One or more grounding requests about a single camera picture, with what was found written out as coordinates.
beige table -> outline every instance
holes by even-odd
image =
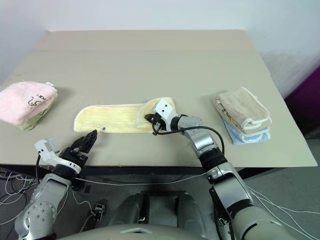
[[[221,133],[225,156],[235,167],[317,165],[268,69],[240,30],[51,32],[1,89],[20,81],[51,82],[58,100],[31,131],[0,122],[1,164],[34,165],[34,143],[40,139],[54,137],[60,149],[67,147],[83,136],[73,131],[73,124],[86,106],[166,96],[174,99],[178,113],[199,116]],[[268,108],[271,140],[232,145],[212,97],[241,86]],[[107,133],[98,134],[87,165],[201,166],[179,134]]]

yellow towel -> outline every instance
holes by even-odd
[[[172,98],[164,98],[174,109]],[[147,103],[120,105],[91,105],[83,108],[75,117],[75,132],[91,132],[97,129],[103,133],[152,133],[152,125],[145,120],[151,114],[157,101],[155,98]]]

floor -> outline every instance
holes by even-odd
[[[320,163],[320,139],[312,139],[307,141],[314,157]],[[248,186],[263,193],[270,200],[280,206],[285,206],[294,210],[309,210],[320,212],[320,167],[300,167],[300,168],[286,168],[267,175],[255,177],[246,180]],[[188,178],[190,176],[134,176],[134,175],[118,175],[110,176],[109,179],[113,183],[118,182],[146,182],[146,183],[160,183],[171,182]],[[90,177],[90,180],[102,182],[104,177]],[[4,195],[5,181],[0,181],[0,195]],[[21,187],[23,181],[16,181],[16,188]],[[186,191],[193,195],[197,201],[199,208],[203,214],[207,229],[207,238],[209,240],[218,239],[215,230],[215,225],[212,220],[213,204],[209,195],[210,185],[205,176],[194,177],[187,181],[182,181],[175,184],[165,185],[134,185],[134,186],[108,186],[90,184],[91,189],[89,193],[84,191],[75,192],[75,197],[79,202],[89,201],[92,206],[97,201],[102,199],[107,200],[106,214],[102,217],[100,227],[106,226],[111,218],[112,213],[116,207],[127,196],[140,193],[141,191],[172,191],[172,196],[159,196],[150,198],[150,223],[176,226],[177,217],[175,215],[175,192]],[[23,209],[23,197],[10,205],[0,205],[0,223],[7,221],[14,217],[21,209]],[[268,205],[278,217],[287,223],[293,225],[285,213]],[[54,224],[54,230],[58,238],[77,233],[87,217],[89,206],[87,204],[78,205],[73,199],[72,192],[69,191],[67,202],[61,214],[57,217]],[[320,238],[319,214],[310,213],[293,213],[292,216],[296,221],[305,228],[305,230]],[[7,238],[9,231],[12,229],[14,221],[0,225],[0,240],[17,239],[17,234],[12,231]],[[288,229],[297,239],[307,239],[305,236]]]

light blue towel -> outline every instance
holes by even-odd
[[[260,143],[270,139],[270,127],[266,127],[252,134],[244,134],[234,129],[227,121],[223,119],[225,128],[227,129],[232,143],[234,145]]]

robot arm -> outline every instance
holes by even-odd
[[[231,223],[235,238],[238,240],[293,240],[284,227],[262,208],[254,206],[246,184],[235,168],[227,161],[215,140],[206,129],[187,129],[199,127],[198,117],[178,116],[164,99],[153,108],[155,114],[145,116],[153,126],[155,135],[159,129],[181,131],[191,142],[194,153],[206,171],[212,184],[209,193],[218,209],[220,217]]]
[[[18,215],[14,228],[21,240],[54,240],[56,234],[53,224],[57,218],[57,208],[67,190],[71,186],[70,179],[81,172],[88,153],[97,139],[97,130],[86,137],[76,140],[59,156],[59,152],[51,139],[40,140],[35,144],[42,159],[53,165],[52,173],[44,176],[32,193],[30,203]]]

